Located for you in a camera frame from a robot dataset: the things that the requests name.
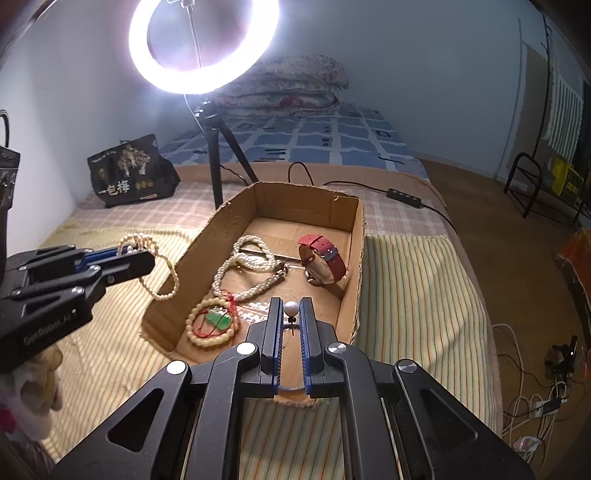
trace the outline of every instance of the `bed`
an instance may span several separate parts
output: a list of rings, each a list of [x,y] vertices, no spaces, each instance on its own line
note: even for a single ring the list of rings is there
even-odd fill
[[[345,180],[392,187],[445,212],[421,163],[377,111],[345,104],[331,117],[232,118],[228,124],[263,181],[286,181],[287,162],[305,161],[316,184]],[[145,231],[159,240],[161,251],[167,251],[173,262],[178,261],[214,212],[203,148],[204,139],[196,131],[161,148],[181,177],[174,197],[107,210],[90,195],[46,245],[75,242],[78,247],[104,248],[126,232]],[[225,163],[235,160],[227,145],[221,150]],[[232,168],[243,173],[239,164]],[[225,199],[243,188],[227,171],[222,180]],[[292,181],[304,184],[309,179],[298,168]],[[380,361],[415,358],[500,433],[501,385],[490,321],[458,236],[429,210],[413,209],[360,187],[330,188],[358,196],[365,206],[357,346]],[[158,265],[151,274],[152,285],[162,284],[166,276],[166,267]],[[414,287],[402,300],[384,301],[394,295],[389,288],[407,284]],[[420,305],[427,297],[429,306],[425,301],[423,309]],[[64,353],[64,408],[54,415],[52,434],[43,442],[54,460],[170,361],[139,334],[149,300],[137,283],[112,287],[95,306],[94,321],[59,342]],[[343,478],[337,406],[334,400],[314,409],[247,402],[241,478]],[[261,430],[264,438],[256,434]]]
[[[364,166],[410,173],[428,180],[423,164],[413,157],[379,110],[345,102],[331,116],[227,116],[225,121],[250,162]],[[179,166],[209,162],[207,142],[197,125],[161,148],[160,153]],[[236,162],[224,140],[220,143],[220,159],[222,163]]]

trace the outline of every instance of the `light stand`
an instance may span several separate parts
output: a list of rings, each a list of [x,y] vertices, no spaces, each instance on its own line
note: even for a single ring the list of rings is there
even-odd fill
[[[209,169],[212,176],[212,187],[213,187],[213,201],[216,206],[216,210],[223,203],[222,193],[222,170],[220,166],[220,143],[219,134],[223,137],[230,145],[232,152],[236,155],[236,158],[240,162],[240,165],[244,168],[244,171],[251,179],[251,182],[255,183],[258,180],[254,170],[248,163],[246,155],[240,148],[238,140],[234,137],[232,130],[224,123],[222,116],[219,113],[215,102],[203,102],[201,108],[193,114],[199,128],[203,132],[205,139],[207,140],[207,153],[209,155]]]
[[[168,3],[173,3],[175,0],[168,0]],[[195,27],[195,21],[193,18],[193,7],[195,6],[195,0],[180,0],[181,7],[187,10],[189,14],[189,24],[191,25],[191,35],[193,36],[193,44],[195,46],[195,55],[197,57],[198,68],[204,67],[203,57],[201,54],[201,46],[199,45],[199,39],[197,38],[197,29]],[[201,104],[200,109],[193,113],[201,132],[207,140],[207,153],[209,155],[209,169],[212,176],[212,188],[213,188],[213,201],[216,206],[216,210],[223,203],[223,192],[222,192],[222,170],[220,166],[220,144],[219,134],[222,133],[223,137],[230,145],[232,152],[236,155],[236,158],[244,168],[251,182],[255,183],[258,181],[254,170],[248,163],[246,155],[240,148],[236,137],[230,130],[230,128],[224,123],[222,116],[219,113],[217,105],[214,102],[205,101]]]

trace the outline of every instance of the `cardboard box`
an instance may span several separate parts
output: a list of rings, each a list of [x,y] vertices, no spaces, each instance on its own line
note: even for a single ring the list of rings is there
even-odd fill
[[[316,317],[334,325],[340,340],[351,342],[357,328],[364,223],[361,201],[346,193],[288,183],[251,185],[222,205],[189,247],[176,266],[180,279],[178,294],[171,300],[152,301],[142,319],[142,334],[170,358],[190,364],[213,360],[223,349],[244,341],[248,322],[241,320],[241,328],[231,343],[205,349],[188,341],[184,334],[185,320],[197,303],[212,296],[213,276],[230,257],[234,242],[242,235],[257,235],[274,254],[299,258],[298,238],[318,233],[339,249],[347,266],[345,278],[334,285],[315,287],[306,281],[301,265],[287,262],[290,269],[283,281],[244,303],[255,302],[265,308],[271,297],[281,297],[284,301],[311,297]],[[222,288],[239,293],[268,276],[268,273],[231,268],[222,280]],[[169,277],[162,291],[170,291],[172,282]],[[261,319],[266,319],[264,312]],[[299,387],[302,382],[297,330],[294,336],[286,330],[281,385]],[[302,391],[280,392],[276,399],[311,404]]]

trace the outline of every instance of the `watch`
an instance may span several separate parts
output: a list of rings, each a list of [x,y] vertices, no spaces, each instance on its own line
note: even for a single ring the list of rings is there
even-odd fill
[[[325,236],[304,235],[298,241],[301,264],[306,269],[306,277],[312,285],[331,284],[341,280],[347,267],[339,250]]]

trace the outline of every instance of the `blue checkered sheet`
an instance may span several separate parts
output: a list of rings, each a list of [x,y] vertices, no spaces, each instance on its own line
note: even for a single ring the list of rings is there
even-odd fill
[[[382,168],[410,173],[428,180],[421,162],[378,110],[342,103],[331,116],[232,117],[225,116],[246,157],[258,161],[302,161]],[[160,148],[174,165],[209,161],[207,142],[199,128]],[[220,136],[222,163],[236,162]]]

